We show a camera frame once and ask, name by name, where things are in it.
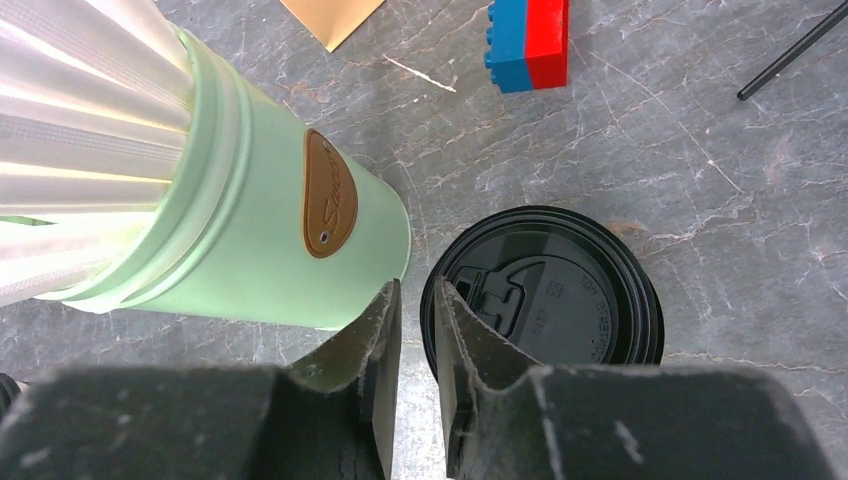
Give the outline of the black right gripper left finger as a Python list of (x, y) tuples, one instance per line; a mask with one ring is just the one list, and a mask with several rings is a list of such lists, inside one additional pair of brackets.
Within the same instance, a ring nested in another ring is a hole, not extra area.
[(400, 284), (285, 366), (80, 367), (15, 400), (5, 479), (387, 479)]

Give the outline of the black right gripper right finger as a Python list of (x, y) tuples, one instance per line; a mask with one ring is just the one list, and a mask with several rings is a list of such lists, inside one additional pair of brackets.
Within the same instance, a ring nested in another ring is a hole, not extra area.
[(737, 367), (543, 365), (433, 288), (451, 479), (831, 479), (793, 396)]

